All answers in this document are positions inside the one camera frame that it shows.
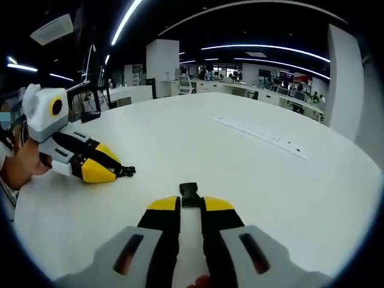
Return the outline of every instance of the white pillar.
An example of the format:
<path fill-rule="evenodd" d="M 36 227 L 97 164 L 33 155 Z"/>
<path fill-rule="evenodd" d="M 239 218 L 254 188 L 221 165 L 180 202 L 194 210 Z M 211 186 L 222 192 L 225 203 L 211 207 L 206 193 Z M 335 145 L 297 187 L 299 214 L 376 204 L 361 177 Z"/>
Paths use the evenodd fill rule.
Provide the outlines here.
<path fill-rule="evenodd" d="M 357 39 L 329 25 L 331 81 L 325 101 L 324 124 L 355 141 L 364 99 L 364 73 Z"/>
<path fill-rule="evenodd" d="M 133 68 L 132 65 L 124 66 L 124 82 L 127 86 L 133 85 Z"/>
<path fill-rule="evenodd" d="M 167 96 L 167 85 L 179 68 L 179 41 L 157 39 L 146 47 L 147 79 L 155 78 L 157 98 Z"/>

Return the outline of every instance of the black clip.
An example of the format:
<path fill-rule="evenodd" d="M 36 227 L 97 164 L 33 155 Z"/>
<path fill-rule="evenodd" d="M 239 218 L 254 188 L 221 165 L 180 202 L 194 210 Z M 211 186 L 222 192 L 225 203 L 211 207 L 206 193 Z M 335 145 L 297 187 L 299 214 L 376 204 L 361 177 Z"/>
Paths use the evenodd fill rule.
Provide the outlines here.
<path fill-rule="evenodd" d="M 136 168 L 134 166 L 130 166 L 130 167 L 121 166 L 120 171 L 117 171 L 115 173 L 117 178 L 123 177 L 123 176 L 132 177 L 133 174 L 136 173 Z"/>

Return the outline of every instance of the white table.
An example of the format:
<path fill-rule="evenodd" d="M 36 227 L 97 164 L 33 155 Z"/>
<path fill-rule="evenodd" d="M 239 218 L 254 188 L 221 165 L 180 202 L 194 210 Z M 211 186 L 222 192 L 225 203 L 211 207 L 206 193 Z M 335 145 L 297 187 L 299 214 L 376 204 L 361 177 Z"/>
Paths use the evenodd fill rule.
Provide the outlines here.
<path fill-rule="evenodd" d="M 307 161 L 216 121 L 263 127 L 300 145 Z M 132 178 L 87 185 L 49 172 L 24 186 L 14 225 L 51 278 L 76 273 L 153 201 L 197 182 L 201 196 L 232 203 L 285 245 L 294 263 L 335 276 L 359 247 L 380 199 L 382 171 L 361 149 L 318 122 L 273 105 L 222 93 L 169 97 L 120 107 L 78 124 L 107 144 Z M 207 271 L 200 212 L 181 211 L 174 287 Z"/>

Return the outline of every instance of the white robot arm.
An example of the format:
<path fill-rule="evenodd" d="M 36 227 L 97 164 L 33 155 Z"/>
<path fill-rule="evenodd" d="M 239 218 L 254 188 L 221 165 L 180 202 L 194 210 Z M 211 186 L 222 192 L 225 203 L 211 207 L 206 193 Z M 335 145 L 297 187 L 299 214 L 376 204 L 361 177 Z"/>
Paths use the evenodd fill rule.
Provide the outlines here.
<path fill-rule="evenodd" d="M 110 182 L 136 172 L 133 166 L 122 166 L 106 145 L 68 123 L 65 89 L 41 89 L 40 85 L 30 84 L 22 107 L 29 136 L 39 143 L 40 154 L 51 156 L 54 171 L 91 183 Z"/>

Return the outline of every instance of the ceiling vent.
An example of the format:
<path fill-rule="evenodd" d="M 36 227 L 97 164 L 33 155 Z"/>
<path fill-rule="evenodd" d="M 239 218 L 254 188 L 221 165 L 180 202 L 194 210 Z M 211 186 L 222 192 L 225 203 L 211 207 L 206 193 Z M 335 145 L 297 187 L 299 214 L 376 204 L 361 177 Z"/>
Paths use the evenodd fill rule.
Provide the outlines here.
<path fill-rule="evenodd" d="M 71 17 L 69 14 L 66 14 L 37 29 L 31 34 L 31 38 L 44 46 L 72 32 L 73 24 Z"/>

